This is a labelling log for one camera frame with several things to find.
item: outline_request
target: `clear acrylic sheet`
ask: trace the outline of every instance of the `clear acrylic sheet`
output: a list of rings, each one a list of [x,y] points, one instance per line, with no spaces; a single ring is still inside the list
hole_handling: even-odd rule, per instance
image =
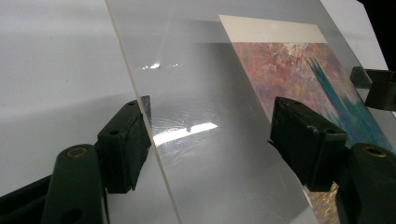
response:
[[[219,14],[317,24],[359,62],[316,0],[107,0],[178,222],[315,223]]]

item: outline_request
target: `colorful artwork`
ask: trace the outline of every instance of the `colorful artwork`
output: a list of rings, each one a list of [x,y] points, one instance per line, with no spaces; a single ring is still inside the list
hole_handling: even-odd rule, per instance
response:
[[[371,143],[392,150],[389,141],[350,82],[349,75],[343,70],[329,45],[321,39],[318,27],[315,26],[315,30],[311,27],[314,25],[304,24],[305,28],[311,30],[312,35],[320,37],[319,41],[311,43],[309,36],[303,36],[298,41],[292,39],[295,36],[293,32],[298,32],[298,29],[290,30],[290,27],[300,23],[290,25],[291,22],[281,22],[279,25],[277,21],[248,19],[255,20],[255,26],[262,24],[268,26],[268,29],[261,27],[262,32],[255,31],[254,41],[249,42],[246,34],[240,42],[239,37],[231,33],[240,33],[247,25],[241,24],[234,29],[235,21],[239,20],[235,17],[231,19],[232,23],[227,23],[221,18],[269,120],[272,118],[275,97],[287,97],[304,103],[348,132],[348,147],[355,143]],[[288,25],[288,28],[282,30],[282,25]],[[276,42],[276,33],[291,36],[282,40],[289,42]],[[265,38],[257,41],[257,36]]]

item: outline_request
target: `abstract painting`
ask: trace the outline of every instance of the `abstract painting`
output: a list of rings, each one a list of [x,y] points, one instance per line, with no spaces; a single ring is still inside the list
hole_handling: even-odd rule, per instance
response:
[[[276,96],[309,106],[348,133],[347,147],[393,150],[316,25],[220,16],[269,120]]]

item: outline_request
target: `painting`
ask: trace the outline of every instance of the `painting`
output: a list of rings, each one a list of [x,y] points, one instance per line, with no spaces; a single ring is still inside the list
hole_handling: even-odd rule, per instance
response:
[[[220,19],[269,120],[275,97],[287,97],[345,130],[347,147],[370,143],[393,151],[316,25]]]

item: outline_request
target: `glass pane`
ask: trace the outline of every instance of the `glass pane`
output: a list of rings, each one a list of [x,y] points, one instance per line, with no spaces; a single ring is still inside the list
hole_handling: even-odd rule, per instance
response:
[[[270,124],[219,15],[317,24],[346,72],[359,62],[317,0],[108,0],[179,222],[314,223],[268,144]]]

